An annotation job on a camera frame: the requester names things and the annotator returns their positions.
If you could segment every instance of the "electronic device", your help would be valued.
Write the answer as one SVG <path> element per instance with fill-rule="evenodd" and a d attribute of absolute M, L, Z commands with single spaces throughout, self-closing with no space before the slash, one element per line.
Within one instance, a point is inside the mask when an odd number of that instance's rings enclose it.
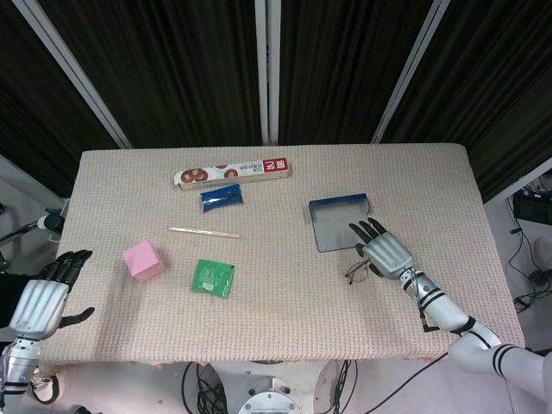
<path fill-rule="evenodd" d="M 520 190 L 514 194 L 514 217 L 552 225 L 552 194 Z"/>

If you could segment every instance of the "snack box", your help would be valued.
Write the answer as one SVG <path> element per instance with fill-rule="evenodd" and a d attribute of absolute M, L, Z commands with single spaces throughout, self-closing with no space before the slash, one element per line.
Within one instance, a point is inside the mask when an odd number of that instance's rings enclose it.
<path fill-rule="evenodd" d="M 227 185 L 247 183 L 264 179 L 284 179 L 290 175 L 290 166 L 286 157 L 270 160 L 242 162 L 225 166 L 204 166 L 174 174 L 174 184 L 182 190 L 207 187 L 209 185 Z"/>

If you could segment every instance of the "blue packet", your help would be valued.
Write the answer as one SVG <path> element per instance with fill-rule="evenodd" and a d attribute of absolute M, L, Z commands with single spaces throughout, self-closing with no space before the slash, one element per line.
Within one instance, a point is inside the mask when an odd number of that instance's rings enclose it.
<path fill-rule="evenodd" d="M 242 190 L 239 184 L 233 184 L 213 191 L 202 192 L 201 203 L 204 206 L 204 213 L 216 207 L 243 203 Z"/>

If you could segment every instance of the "black curtain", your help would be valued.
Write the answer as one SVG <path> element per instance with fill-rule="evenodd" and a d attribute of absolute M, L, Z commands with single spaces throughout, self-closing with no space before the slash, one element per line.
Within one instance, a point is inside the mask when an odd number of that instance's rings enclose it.
<path fill-rule="evenodd" d="M 279 143 L 370 142 L 431 0 L 283 0 Z"/>
<path fill-rule="evenodd" d="M 253 0 L 40 3 L 134 147 L 261 144 Z"/>
<path fill-rule="evenodd" d="M 453 1 L 383 142 L 463 144 L 484 201 L 551 157 L 552 2 Z"/>
<path fill-rule="evenodd" d="M 0 153 L 69 197 L 81 153 L 115 144 L 12 2 L 0 37 Z"/>

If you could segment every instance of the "wooden stick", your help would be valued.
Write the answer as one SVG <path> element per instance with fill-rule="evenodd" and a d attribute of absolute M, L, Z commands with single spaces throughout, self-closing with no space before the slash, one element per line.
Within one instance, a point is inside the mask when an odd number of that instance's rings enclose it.
<path fill-rule="evenodd" d="M 229 237 L 231 239 L 239 239 L 241 236 L 235 233 L 224 233 L 223 231 L 209 231 L 209 230 L 198 230 L 198 229 L 181 229 L 178 227 L 169 228 L 171 231 L 182 231 L 184 233 L 194 233 L 196 235 L 216 235 L 218 237 Z"/>

